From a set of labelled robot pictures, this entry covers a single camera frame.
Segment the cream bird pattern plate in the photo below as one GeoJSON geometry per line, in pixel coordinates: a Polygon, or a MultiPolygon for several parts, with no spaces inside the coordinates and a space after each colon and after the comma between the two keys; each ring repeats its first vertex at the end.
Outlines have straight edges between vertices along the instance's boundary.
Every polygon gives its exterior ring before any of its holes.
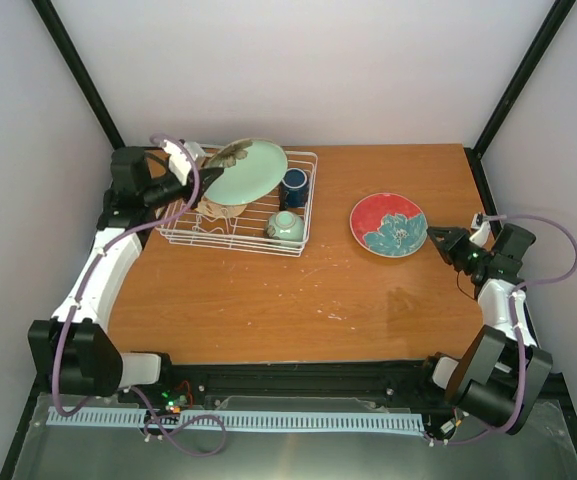
{"type": "Polygon", "coordinates": [[[247,204],[223,205],[203,197],[199,201],[195,211],[198,214],[207,218],[232,219],[241,215],[246,210],[247,207],[248,207],[247,204]]]}

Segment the dark blue ceramic mug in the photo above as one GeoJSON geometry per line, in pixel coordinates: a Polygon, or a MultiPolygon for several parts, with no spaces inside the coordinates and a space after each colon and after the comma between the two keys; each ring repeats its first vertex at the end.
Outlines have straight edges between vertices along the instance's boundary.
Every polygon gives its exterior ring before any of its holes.
{"type": "Polygon", "coordinates": [[[300,168],[289,168],[279,184],[279,209],[288,210],[306,206],[309,176],[300,168]]]}

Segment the red rimmed plate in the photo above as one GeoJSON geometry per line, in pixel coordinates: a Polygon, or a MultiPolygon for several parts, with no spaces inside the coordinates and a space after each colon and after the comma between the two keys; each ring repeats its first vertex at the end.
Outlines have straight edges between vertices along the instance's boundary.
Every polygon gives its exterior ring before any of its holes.
{"type": "Polygon", "coordinates": [[[422,209],[395,193],[374,193],[359,200],[350,212],[349,226],[361,247],[384,258],[410,256],[427,239],[422,209]]]}

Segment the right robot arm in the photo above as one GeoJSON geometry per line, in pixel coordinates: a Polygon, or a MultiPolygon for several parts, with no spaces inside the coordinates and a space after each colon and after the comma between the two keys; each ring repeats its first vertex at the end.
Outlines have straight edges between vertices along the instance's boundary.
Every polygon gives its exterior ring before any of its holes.
{"type": "Polygon", "coordinates": [[[509,435],[518,433],[552,369],[552,356],[540,349],[525,317],[522,259],[536,241],[530,231],[505,225],[486,249],[489,224],[478,231],[430,227],[428,238],[442,260],[469,277],[483,326],[459,360],[437,353],[425,361],[428,382],[445,401],[509,435]]]}

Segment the pale green ceramic bowl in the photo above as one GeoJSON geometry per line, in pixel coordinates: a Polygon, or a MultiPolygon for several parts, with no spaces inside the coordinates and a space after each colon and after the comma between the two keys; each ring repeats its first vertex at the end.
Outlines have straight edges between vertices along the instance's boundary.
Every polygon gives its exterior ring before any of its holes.
{"type": "Polygon", "coordinates": [[[305,224],[303,219],[288,210],[273,213],[267,220],[264,236],[274,243],[295,247],[303,241],[305,224]]]}

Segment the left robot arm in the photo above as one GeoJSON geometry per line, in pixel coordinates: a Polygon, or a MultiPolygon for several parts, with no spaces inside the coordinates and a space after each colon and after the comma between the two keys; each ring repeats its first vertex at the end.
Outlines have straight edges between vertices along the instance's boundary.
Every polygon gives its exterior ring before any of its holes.
{"type": "Polygon", "coordinates": [[[38,375],[54,397],[105,397],[140,385],[154,402],[169,400],[176,378],[162,368],[161,353],[122,353],[108,336],[110,315],[122,284],[142,253],[157,212],[179,201],[184,210],[222,174],[199,170],[206,153],[196,142],[158,138],[166,158],[153,176],[156,156],[142,147],[122,147],[111,156],[111,184],[103,197],[89,257],[72,290],[48,320],[32,323],[28,340],[38,375]]]}

